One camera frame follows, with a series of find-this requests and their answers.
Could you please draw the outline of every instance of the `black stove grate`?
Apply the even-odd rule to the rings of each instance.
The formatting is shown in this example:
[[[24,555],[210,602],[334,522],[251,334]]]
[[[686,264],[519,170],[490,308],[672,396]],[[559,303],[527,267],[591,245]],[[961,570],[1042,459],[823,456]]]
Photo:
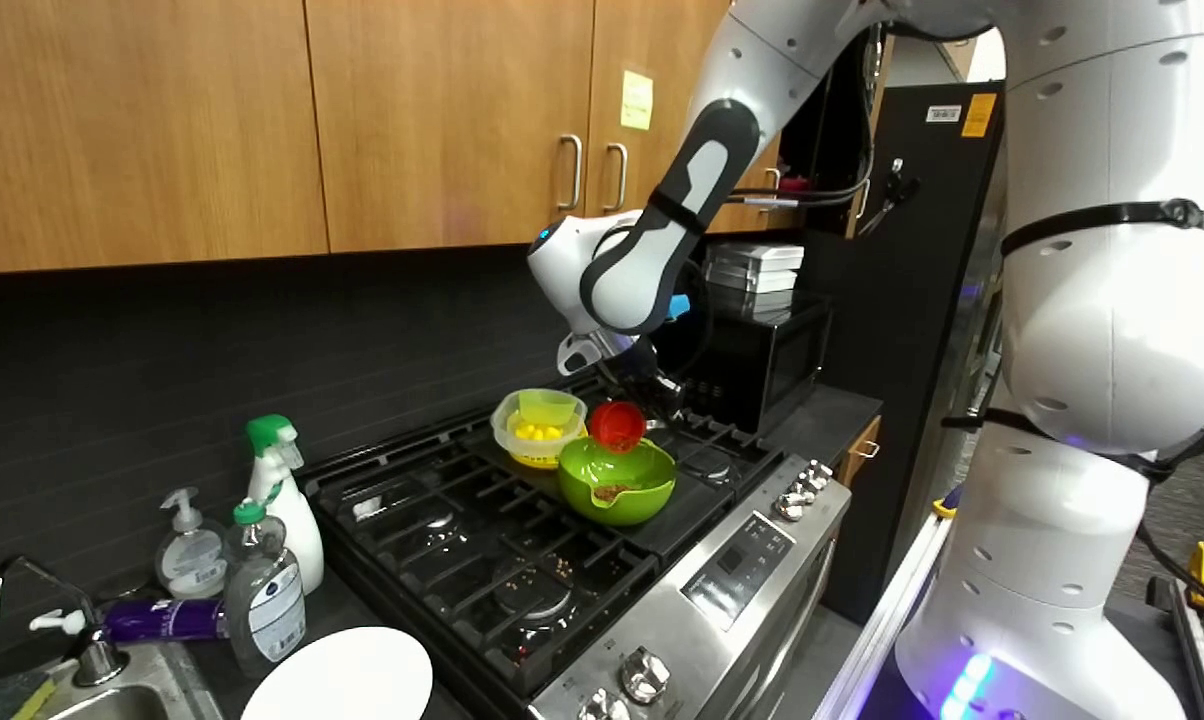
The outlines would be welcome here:
[[[493,668],[526,702],[781,462],[708,420],[677,420],[652,440],[677,456],[677,497],[630,532],[580,519],[555,473],[509,459],[486,420],[358,451],[309,493],[349,543],[353,584],[402,586],[460,645],[456,657]]]

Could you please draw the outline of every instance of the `sink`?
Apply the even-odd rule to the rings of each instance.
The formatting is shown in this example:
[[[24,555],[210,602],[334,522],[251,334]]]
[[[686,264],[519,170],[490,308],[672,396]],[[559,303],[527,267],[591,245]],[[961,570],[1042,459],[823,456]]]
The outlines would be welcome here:
[[[60,720],[167,720],[159,692],[146,684],[126,684],[116,692],[104,692],[55,717]]]
[[[182,645],[122,647],[122,671],[79,687],[75,664],[51,671],[44,720],[225,720]]]

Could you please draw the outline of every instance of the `red object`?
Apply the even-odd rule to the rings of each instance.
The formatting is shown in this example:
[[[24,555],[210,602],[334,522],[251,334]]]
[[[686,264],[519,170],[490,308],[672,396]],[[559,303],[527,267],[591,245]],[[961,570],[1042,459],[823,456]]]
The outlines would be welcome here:
[[[609,451],[630,451],[643,435],[643,412],[631,399],[604,399],[588,415],[588,431]]]

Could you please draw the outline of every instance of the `oven handle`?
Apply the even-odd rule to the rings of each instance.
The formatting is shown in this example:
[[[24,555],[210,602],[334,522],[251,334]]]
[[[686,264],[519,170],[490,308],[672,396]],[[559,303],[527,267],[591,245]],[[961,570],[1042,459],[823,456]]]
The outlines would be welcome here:
[[[834,576],[834,555],[838,555],[838,536],[828,538],[823,546],[823,561],[817,567],[817,584],[807,593],[807,602],[801,607],[796,623],[793,623],[793,637],[774,653],[770,668],[766,668],[766,680],[762,684],[748,684],[741,692],[741,698],[729,706],[729,717],[754,717],[757,702],[770,697],[770,687],[781,680],[781,671],[793,664],[793,653],[796,653],[796,638],[803,638],[807,623],[812,623],[812,610],[821,607],[821,596],[828,586],[828,576]]]

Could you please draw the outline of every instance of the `faucet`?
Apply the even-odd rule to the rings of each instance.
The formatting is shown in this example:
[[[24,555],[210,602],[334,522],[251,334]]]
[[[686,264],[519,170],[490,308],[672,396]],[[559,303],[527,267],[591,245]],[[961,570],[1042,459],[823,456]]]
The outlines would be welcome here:
[[[107,684],[107,680],[116,680],[126,668],[128,668],[128,657],[126,653],[116,653],[114,645],[107,645],[107,637],[104,637],[104,623],[100,623],[100,610],[98,610],[98,599],[79,586],[79,584],[68,584],[64,576],[55,576],[55,570],[50,570],[44,562],[37,562],[31,555],[3,555],[0,561],[0,596],[3,596],[3,581],[14,576],[14,570],[27,570],[27,576],[41,576],[44,584],[51,584],[51,586],[60,586],[60,593],[68,593],[68,596],[75,596],[75,602],[79,602],[79,614],[85,614],[85,629],[79,632],[88,632],[88,645],[85,645],[85,653],[75,657],[75,677],[73,677],[73,684],[75,687],[100,687],[100,684]]]

